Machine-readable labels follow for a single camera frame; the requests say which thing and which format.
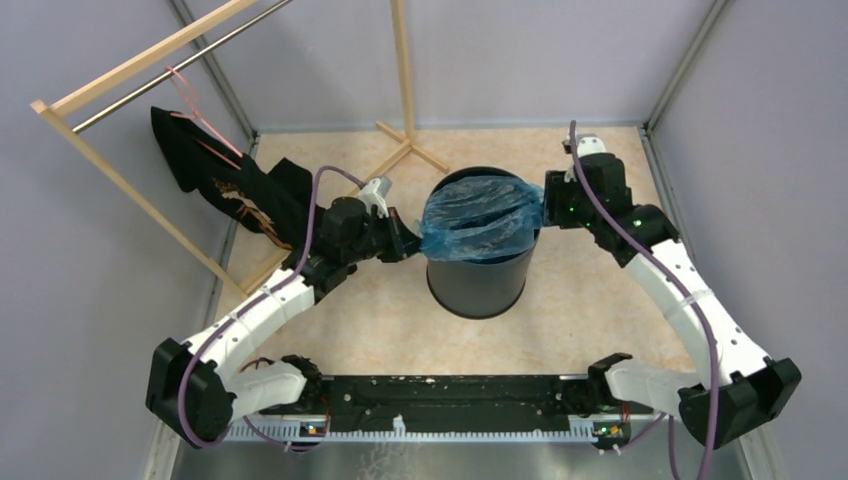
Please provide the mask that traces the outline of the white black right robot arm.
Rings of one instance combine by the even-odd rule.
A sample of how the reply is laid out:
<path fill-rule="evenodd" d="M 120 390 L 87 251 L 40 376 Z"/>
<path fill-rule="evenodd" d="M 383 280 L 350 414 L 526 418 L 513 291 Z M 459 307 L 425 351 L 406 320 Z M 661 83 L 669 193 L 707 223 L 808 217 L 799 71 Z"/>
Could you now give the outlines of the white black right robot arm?
<path fill-rule="evenodd" d="M 667 215 L 634 203 L 622 160 L 595 153 L 565 171 L 547 171 L 544 224 L 586 229 L 648 294 L 695 365 L 685 373 L 611 354 L 589 368 L 586 397 L 594 409 L 612 412 L 623 402 L 650 407 L 713 449 L 781 413 L 802 379 L 799 368 L 768 354 L 741 329 Z"/>

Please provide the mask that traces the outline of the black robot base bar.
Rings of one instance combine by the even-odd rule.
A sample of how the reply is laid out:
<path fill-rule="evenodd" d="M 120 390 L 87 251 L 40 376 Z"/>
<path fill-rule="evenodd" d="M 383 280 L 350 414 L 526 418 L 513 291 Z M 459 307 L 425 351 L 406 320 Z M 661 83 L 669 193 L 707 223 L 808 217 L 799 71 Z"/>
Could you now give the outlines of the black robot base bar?
<path fill-rule="evenodd" d="M 325 376 L 294 404 L 267 416 L 317 415 L 333 432 L 387 431 L 401 417 L 412 432 L 542 432 L 569 429 L 573 417 L 610 414 L 621 404 L 599 400 L 584 376 Z"/>

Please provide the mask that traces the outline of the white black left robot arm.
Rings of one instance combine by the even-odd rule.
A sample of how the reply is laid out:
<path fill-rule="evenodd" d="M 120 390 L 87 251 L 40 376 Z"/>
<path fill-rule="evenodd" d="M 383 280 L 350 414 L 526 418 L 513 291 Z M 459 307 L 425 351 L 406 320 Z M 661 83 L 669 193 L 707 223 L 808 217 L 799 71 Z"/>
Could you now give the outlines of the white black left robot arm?
<path fill-rule="evenodd" d="M 358 263 L 402 262 L 419 252 L 420 243 L 395 208 L 381 210 L 352 197 L 334 200 L 310 221 L 304 244 L 247 300 L 205 330 L 156 347 L 146 408 L 195 448 L 219 443 L 235 420 L 272 406 L 314 410 L 321 388 L 313 363 L 288 356 L 246 371 L 247 360 L 345 282 Z"/>

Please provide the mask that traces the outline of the blue plastic trash bag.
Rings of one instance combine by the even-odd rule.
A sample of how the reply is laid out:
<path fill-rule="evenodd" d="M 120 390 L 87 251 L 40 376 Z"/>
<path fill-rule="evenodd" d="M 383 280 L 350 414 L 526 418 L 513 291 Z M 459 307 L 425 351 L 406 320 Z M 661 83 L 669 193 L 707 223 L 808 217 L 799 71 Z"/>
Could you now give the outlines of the blue plastic trash bag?
<path fill-rule="evenodd" d="M 488 262 L 520 255 L 543 226 L 543 189 L 514 176 L 450 180 L 427 198 L 421 253 L 433 261 Z"/>

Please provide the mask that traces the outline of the dark grey trash bin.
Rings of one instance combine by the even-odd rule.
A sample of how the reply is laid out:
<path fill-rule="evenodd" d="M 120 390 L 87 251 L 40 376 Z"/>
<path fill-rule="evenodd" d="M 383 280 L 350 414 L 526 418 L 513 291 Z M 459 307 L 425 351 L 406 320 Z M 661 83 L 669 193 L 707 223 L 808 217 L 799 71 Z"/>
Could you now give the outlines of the dark grey trash bin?
<path fill-rule="evenodd" d="M 475 175 L 520 178 L 495 167 L 469 167 L 445 177 L 431 193 L 450 180 Z M 536 234 L 536 243 L 531 249 L 520 255 L 494 261 L 445 262 L 433 261 L 425 257 L 427 259 L 426 279 L 431 294 L 445 310 L 463 318 L 488 319 L 506 312 L 523 293 L 540 231 L 541 229 Z"/>

